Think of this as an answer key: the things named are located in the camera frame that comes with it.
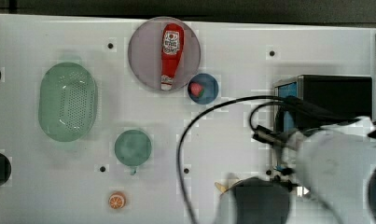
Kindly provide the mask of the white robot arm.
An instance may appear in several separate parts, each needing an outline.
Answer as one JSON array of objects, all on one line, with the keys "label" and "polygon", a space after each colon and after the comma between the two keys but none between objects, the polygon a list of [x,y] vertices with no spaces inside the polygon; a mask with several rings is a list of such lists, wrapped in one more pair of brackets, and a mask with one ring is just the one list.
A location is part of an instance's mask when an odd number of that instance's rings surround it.
[{"label": "white robot arm", "polygon": [[376,224],[376,126],[368,117],[288,136],[299,196],[259,177],[220,195],[214,224]]}]

